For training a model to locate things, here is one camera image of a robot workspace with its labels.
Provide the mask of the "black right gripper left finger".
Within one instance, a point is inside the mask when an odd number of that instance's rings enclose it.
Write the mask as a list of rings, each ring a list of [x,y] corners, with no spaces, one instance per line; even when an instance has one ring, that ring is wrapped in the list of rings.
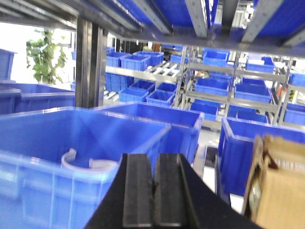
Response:
[[[123,154],[116,176],[86,229],[152,229],[153,182],[146,154]]]

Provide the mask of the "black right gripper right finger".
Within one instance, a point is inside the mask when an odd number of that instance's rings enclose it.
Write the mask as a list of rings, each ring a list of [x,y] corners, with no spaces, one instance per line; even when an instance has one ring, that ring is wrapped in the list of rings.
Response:
[[[182,154],[160,154],[155,165],[156,229],[257,229],[200,179]]]

